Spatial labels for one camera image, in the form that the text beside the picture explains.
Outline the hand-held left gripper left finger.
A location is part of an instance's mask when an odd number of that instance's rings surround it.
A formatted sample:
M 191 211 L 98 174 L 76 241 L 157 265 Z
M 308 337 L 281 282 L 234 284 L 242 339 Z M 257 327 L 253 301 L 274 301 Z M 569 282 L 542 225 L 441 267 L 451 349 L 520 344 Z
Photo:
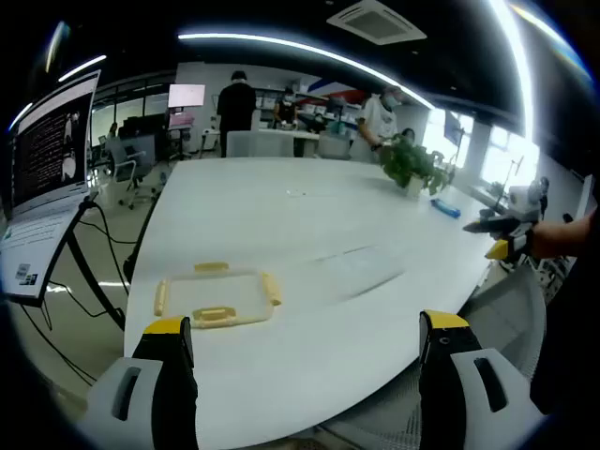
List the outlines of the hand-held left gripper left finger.
M 190 318 L 148 325 L 87 395 L 86 437 L 97 449 L 197 449 Z

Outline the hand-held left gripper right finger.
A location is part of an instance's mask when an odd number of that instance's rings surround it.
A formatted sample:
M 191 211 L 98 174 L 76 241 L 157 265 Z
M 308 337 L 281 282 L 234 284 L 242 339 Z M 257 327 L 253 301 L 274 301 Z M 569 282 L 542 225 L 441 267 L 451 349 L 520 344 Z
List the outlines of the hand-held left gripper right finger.
M 518 449 L 543 424 L 530 383 L 456 314 L 420 312 L 422 449 Z

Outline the person's right hand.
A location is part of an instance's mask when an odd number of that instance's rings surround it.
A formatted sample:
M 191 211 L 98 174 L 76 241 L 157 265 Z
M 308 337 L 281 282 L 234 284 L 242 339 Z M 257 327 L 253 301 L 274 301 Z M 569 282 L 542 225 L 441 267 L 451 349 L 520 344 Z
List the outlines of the person's right hand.
M 531 252 L 535 258 L 554 258 L 561 252 L 562 226 L 541 221 L 532 229 Z

